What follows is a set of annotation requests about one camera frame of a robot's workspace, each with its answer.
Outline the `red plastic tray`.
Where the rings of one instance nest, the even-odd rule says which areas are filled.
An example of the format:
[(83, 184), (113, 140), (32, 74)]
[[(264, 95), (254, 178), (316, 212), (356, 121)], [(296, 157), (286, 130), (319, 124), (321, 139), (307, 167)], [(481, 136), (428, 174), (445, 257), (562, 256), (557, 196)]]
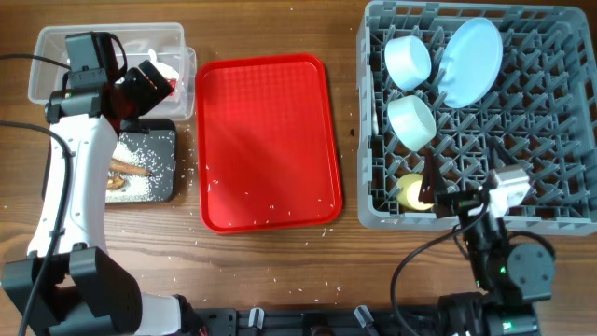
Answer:
[(343, 206), (326, 69), (310, 53), (206, 63), (196, 79), (201, 220), (218, 234), (322, 225)]

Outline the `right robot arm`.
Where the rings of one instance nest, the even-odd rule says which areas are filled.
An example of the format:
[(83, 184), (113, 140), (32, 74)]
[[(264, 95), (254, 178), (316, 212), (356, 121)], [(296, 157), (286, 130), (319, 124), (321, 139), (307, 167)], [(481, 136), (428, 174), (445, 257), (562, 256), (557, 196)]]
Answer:
[(478, 291), (442, 296), (435, 319), (438, 335), (537, 335), (535, 303), (552, 296), (556, 251), (544, 237), (526, 231), (516, 244), (503, 220), (519, 206), (531, 178), (499, 142), (488, 142), (489, 173), (475, 190), (449, 192), (432, 150), (426, 150), (418, 198), (433, 203), (437, 217), (457, 217), (452, 230), (409, 253), (396, 267), (390, 290), (396, 297), (399, 275), (428, 248), (449, 239), (470, 262)]

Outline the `pale blue bowl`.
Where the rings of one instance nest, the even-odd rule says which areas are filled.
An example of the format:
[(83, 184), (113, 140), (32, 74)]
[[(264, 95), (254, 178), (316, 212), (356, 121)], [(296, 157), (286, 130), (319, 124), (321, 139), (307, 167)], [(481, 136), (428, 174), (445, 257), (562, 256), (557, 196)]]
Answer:
[(390, 40), (384, 49), (384, 60), (390, 78), (402, 91), (412, 91), (431, 75), (429, 51), (413, 35)]

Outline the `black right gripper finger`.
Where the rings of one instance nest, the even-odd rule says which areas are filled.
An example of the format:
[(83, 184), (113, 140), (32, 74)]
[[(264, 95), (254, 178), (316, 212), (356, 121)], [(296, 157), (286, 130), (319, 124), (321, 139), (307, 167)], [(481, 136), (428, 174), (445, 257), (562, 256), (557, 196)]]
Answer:
[(488, 140), (488, 168), (492, 170), (506, 170), (520, 168), (517, 160), (512, 157), (502, 144), (495, 138)]
[(422, 203), (436, 203), (439, 196), (447, 193), (447, 186), (439, 171), (439, 161), (434, 156), (433, 151), (427, 148), (424, 151), (423, 179), (419, 192), (419, 201)]

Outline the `large pale blue plate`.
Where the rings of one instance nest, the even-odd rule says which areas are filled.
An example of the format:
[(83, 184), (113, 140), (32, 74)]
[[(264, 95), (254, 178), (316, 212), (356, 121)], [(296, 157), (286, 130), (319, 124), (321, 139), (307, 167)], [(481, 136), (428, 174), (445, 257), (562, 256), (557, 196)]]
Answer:
[(486, 18), (466, 21), (451, 37), (439, 69), (444, 76), (437, 89), (444, 104), (461, 108), (480, 100), (496, 81), (503, 59), (503, 40)]

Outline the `white plastic spoon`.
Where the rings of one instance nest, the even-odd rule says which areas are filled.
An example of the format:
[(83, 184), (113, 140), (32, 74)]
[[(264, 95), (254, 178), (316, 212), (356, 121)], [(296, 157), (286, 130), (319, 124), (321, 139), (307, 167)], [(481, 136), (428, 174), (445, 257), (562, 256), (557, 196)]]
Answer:
[(379, 135), (379, 121), (378, 121), (377, 112), (375, 112), (375, 111), (372, 112), (371, 129), (372, 129), (372, 135)]

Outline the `brown food scrap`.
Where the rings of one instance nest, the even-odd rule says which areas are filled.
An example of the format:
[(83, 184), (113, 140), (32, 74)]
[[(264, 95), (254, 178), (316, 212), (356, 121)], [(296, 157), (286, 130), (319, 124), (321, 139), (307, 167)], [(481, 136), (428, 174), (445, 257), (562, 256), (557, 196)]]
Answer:
[(107, 178), (107, 186), (108, 190), (118, 190), (122, 189), (125, 186), (125, 179), (122, 178), (120, 175), (112, 175)]

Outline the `red snack wrapper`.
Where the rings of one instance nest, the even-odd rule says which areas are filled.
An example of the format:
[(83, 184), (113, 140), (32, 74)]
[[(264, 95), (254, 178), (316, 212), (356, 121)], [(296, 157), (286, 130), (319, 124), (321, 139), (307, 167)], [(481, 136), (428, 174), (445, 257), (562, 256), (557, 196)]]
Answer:
[(176, 82), (177, 82), (177, 80), (175, 78), (168, 78), (167, 82), (170, 85), (170, 87), (172, 88), (171, 92), (169, 93), (169, 96), (170, 97), (174, 97), (175, 93), (176, 93)]

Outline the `brown root vegetable piece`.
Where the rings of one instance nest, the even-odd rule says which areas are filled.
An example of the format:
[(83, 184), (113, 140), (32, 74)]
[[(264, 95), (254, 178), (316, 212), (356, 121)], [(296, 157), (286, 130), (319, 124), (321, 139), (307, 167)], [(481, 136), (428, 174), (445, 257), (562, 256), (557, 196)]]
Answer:
[(152, 173), (143, 167), (135, 166), (116, 159), (111, 160), (109, 171), (125, 175), (152, 176)]

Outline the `white rice pile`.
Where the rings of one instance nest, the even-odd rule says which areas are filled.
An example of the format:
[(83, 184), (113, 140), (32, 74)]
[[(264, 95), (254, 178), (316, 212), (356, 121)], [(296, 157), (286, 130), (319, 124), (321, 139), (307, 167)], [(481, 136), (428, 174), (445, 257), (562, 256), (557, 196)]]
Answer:
[(108, 190), (107, 203), (157, 203), (170, 201), (174, 195), (176, 132), (154, 130), (149, 133), (121, 133), (113, 159), (143, 167), (152, 176), (120, 175), (122, 189)]

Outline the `yellow plastic cup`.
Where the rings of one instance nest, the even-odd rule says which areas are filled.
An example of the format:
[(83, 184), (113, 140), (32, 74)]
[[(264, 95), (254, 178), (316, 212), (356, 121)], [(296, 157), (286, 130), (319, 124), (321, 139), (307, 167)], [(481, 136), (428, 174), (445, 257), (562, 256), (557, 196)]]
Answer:
[(403, 175), (397, 180), (399, 192), (396, 200), (400, 205), (417, 211), (426, 211), (434, 205), (432, 203), (423, 203), (419, 200), (423, 177), (419, 174)]

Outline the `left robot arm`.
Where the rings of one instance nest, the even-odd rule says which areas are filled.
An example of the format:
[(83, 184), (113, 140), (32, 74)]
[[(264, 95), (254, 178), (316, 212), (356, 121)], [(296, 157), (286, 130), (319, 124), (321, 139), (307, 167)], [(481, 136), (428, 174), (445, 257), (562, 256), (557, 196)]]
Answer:
[(143, 293), (110, 258), (104, 235), (109, 165), (122, 121), (171, 93), (152, 62), (73, 58), (46, 106), (51, 159), (44, 204), (27, 256), (7, 264), (2, 285), (38, 335), (180, 335), (201, 321), (180, 295)]

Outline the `pale green bowl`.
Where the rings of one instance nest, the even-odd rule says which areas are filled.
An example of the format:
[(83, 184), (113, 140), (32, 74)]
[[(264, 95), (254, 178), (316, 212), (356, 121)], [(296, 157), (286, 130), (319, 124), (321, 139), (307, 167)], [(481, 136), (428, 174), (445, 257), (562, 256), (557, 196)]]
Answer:
[(390, 102), (387, 113), (398, 140), (410, 151), (419, 151), (436, 136), (435, 117), (427, 104), (416, 95)]

